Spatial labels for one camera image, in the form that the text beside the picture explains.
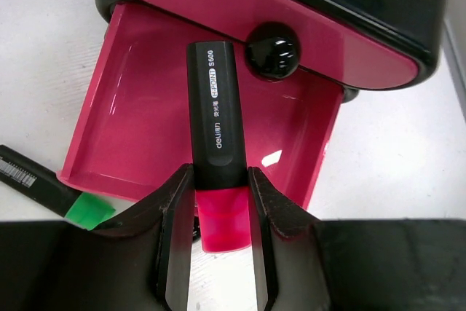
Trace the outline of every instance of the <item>marker pen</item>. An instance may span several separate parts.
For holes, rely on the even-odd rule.
[[[115,212],[106,201],[62,184],[54,172],[5,145],[0,145],[0,181],[85,229]]]
[[[187,63],[202,248],[245,248],[250,245],[248,170],[233,44],[190,44]]]

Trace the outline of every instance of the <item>white table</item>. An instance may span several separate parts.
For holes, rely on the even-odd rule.
[[[0,143],[61,168],[105,29],[93,0],[0,0]],[[420,86],[342,106],[309,211],[466,218],[465,169],[466,124],[442,60]],[[58,217],[0,184],[0,220],[33,219]],[[250,250],[195,245],[189,310],[255,309]]]

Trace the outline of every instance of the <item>barcode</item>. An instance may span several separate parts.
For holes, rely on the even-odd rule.
[[[0,173],[8,175],[10,178],[26,187],[31,187],[34,181],[37,180],[36,176],[27,173],[23,169],[18,169],[14,165],[9,164],[2,159],[0,159]]]

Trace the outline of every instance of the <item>pink highlighter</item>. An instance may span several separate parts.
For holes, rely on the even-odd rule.
[[[189,118],[202,248],[250,245],[248,168],[234,48],[197,42],[187,50]]]

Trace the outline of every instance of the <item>round black handle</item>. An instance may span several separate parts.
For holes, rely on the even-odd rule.
[[[246,60],[255,73],[284,79],[299,66],[300,47],[295,33],[281,23],[261,25],[248,38]]]

